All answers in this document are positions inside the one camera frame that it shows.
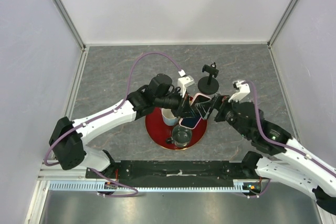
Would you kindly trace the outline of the pink smartphone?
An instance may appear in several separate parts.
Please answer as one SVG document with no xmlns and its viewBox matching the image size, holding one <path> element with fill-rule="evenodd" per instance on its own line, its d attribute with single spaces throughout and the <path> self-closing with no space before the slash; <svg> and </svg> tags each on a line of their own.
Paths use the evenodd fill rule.
<svg viewBox="0 0 336 224">
<path fill-rule="evenodd" d="M 211 97 L 197 93 L 190 102 L 191 115 L 188 117 L 183 117 L 179 121 L 179 125 L 193 130 L 199 124 L 199 122 L 206 115 L 208 109 L 206 108 L 211 101 Z"/>
</svg>

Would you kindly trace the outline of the black phone stand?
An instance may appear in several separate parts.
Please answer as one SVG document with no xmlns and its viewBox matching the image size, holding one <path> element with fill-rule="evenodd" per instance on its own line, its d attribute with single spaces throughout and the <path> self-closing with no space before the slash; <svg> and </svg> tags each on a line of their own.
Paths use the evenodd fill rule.
<svg viewBox="0 0 336 224">
<path fill-rule="evenodd" d="M 215 94 L 219 89 L 219 83 L 216 80 L 219 70 L 217 69 L 216 63 L 213 62 L 210 65 L 203 65 L 202 72 L 207 72 L 208 77 L 199 79 L 197 84 L 198 90 L 206 95 Z"/>
</svg>

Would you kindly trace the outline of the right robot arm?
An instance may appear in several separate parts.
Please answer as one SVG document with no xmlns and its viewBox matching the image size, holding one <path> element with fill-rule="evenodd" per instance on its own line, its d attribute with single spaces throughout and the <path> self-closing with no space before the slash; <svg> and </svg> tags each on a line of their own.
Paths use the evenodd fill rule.
<svg viewBox="0 0 336 224">
<path fill-rule="evenodd" d="M 335 214 L 335 167 L 315 156 L 280 126 L 264 120 L 255 103 L 217 95 L 197 98 L 193 107 L 204 118 L 216 110 L 216 122 L 227 122 L 258 151 L 289 164 L 289 167 L 276 166 L 269 158 L 250 152 L 244 159 L 251 161 L 240 166 L 245 178 L 259 175 L 280 182 L 303 192 L 320 208 Z"/>
</svg>

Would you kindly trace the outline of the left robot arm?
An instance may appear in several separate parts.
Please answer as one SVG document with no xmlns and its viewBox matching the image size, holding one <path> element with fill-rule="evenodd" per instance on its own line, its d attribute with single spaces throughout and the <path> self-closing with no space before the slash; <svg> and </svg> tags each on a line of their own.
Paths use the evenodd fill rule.
<svg viewBox="0 0 336 224">
<path fill-rule="evenodd" d="M 156 108 L 170 109 L 178 118 L 190 118 L 196 112 L 190 105 L 187 87 L 193 84 L 191 76 L 183 76 L 174 86 L 169 76 L 160 73 L 109 108 L 73 121 L 64 116 L 57 121 L 49 140 L 57 164 L 63 170 L 80 165 L 93 168 L 103 178 L 111 178 L 115 173 L 111 155 L 88 147 L 88 143 L 119 125 L 151 114 Z"/>
</svg>

